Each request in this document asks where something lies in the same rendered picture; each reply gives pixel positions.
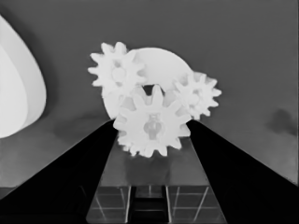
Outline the small white toothed gear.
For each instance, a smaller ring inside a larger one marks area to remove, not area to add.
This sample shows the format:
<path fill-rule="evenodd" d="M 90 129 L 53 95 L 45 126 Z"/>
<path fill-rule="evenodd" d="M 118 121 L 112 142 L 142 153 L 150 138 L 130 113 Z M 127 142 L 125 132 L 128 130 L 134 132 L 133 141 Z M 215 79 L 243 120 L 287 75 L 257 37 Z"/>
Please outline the small white toothed gear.
<path fill-rule="evenodd" d="M 178 97 L 190 115 L 199 120 L 202 115 L 209 117 L 210 107 L 217 107 L 222 91 L 216 88 L 218 80 L 205 73 L 192 72 L 173 81 Z"/>

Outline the white round carrier with pins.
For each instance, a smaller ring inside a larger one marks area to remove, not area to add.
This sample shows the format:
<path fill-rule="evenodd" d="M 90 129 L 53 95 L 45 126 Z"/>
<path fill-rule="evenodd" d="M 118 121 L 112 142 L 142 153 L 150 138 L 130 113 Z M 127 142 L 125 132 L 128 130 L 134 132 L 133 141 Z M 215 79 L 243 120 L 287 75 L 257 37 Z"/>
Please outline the white round carrier with pins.
<path fill-rule="evenodd" d="M 111 93 L 108 96 L 103 95 L 104 106 L 107 114 L 112 118 L 116 118 L 119 114 L 119 108 L 124 98 L 132 96 L 135 88 L 142 85 L 160 84 L 163 89 L 172 88 L 171 81 L 188 75 L 191 68 L 175 53 L 158 48 L 141 48 L 136 49 L 136 62 L 142 62 L 146 67 L 140 72 L 140 75 L 147 78 L 143 84 L 138 84 L 132 89 L 129 95 L 117 95 Z"/>

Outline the large thick white disc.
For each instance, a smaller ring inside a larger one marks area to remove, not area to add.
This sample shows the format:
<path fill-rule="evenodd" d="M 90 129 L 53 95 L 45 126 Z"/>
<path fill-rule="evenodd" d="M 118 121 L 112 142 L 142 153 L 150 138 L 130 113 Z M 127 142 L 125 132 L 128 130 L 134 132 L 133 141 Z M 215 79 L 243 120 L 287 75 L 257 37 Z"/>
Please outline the large thick white disc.
<path fill-rule="evenodd" d="M 35 123 L 46 102 L 46 84 L 36 58 L 0 14 L 0 139 Z"/>

